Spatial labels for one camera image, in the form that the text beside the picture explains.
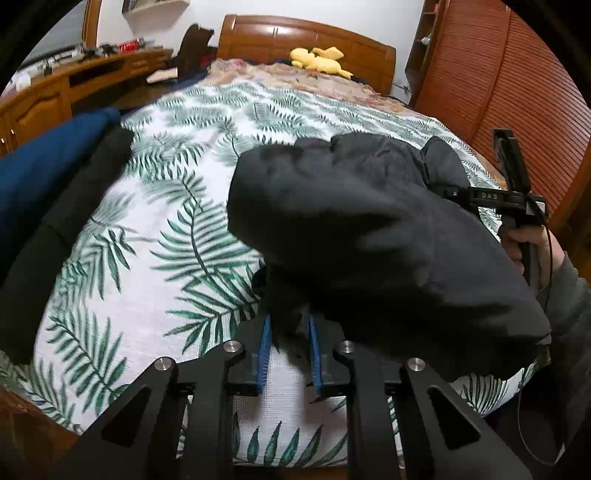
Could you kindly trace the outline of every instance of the floral blanket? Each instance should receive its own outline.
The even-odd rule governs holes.
[[[202,85],[225,85],[235,80],[262,83],[265,86],[316,93],[335,100],[346,100],[356,105],[376,108],[386,113],[422,116],[406,108],[395,98],[384,97],[363,83],[356,83],[338,75],[298,69],[284,63],[251,65],[240,59],[216,59],[209,67],[209,75]]]
[[[200,357],[255,315],[250,279],[260,255],[228,232],[225,211],[240,153],[355,131],[390,135],[417,148],[438,135],[458,153],[473,185],[496,187],[470,148],[435,119],[252,81],[166,95],[124,125],[135,132],[132,158],[56,279],[34,362],[16,366],[0,355],[2,383],[76,432],[155,358]],[[482,218],[496,232],[499,219],[490,211]],[[486,415],[515,394],[520,375],[467,375],[452,386]],[[235,400],[235,461],[345,462],[344,405],[342,398],[317,399],[309,366],[272,350],[263,395]],[[396,432],[393,408],[391,417]]]

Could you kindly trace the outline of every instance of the hand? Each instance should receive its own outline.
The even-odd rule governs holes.
[[[527,225],[512,229],[503,224],[499,228],[498,235],[501,239],[501,246],[522,274],[525,269],[523,263],[521,263],[522,255],[519,243],[530,242],[538,247],[538,259],[540,260],[541,269],[540,280],[542,286],[545,287],[550,281],[550,244],[548,243],[546,228],[538,225]],[[550,239],[552,241],[552,273],[554,273],[564,261],[564,251],[552,232],[550,232]]]

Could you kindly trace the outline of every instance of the wall shelf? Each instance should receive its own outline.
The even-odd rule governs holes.
[[[134,15],[138,12],[143,12],[146,10],[152,10],[153,8],[161,7],[163,5],[170,5],[170,4],[186,4],[188,5],[191,0],[161,0],[160,2],[155,0],[140,0],[139,2],[134,2],[134,5],[140,3],[139,6],[134,7],[133,9],[126,10],[125,8],[129,8],[129,3],[131,2],[124,2],[122,13],[126,16]]]

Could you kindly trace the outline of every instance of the fern leaf pattern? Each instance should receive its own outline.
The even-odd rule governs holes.
[[[302,137],[328,141],[350,132],[388,135],[422,148],[436,135],[457,152],[473,185],[496,187],[470,147],[436,119],[240,79],[165,95],[122,125],[134,132],[131,158],[56,278],[34,362],[13,365],[0,352],[0,385],[77,432],[87,429],[154,358],[205,355],[256,315],[259,298],[251,279],[260,255],[232,236],[226,216],[233,169],[245,151],[290,145]],[[495,232],[500,220],[490,211],[481,215]],[[283,355],[272,349],[271,360]],[[283,358],[275,371],[269,369],[268,410],[252,414],[261,409],[237,400],[235,461],[345,463],[346,401],[316,398],[314,388],[306,388],[309,379],[294,376],[288,364]],[[526,379],[535,368],[528,368]],[[273,392],[273,375],[293,381],[290,388],[303,392],[296,396],[301,401],[286,402]],[[515,394],[520,379],[519,372],[510,379],[468,375],[452,386],[486,415]],[[245,408],[249,415],[243,418]],[[306,421],[286,414],[289,408],[305,409]],[[398,438],[391,399],[388,409]],[[179,440],[182,449],[184,433]]]

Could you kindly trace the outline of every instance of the blue fabric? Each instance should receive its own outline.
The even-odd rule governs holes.
[[[0,283],[80,163],[120,121],[114,108],[83,113],[0,161]]]

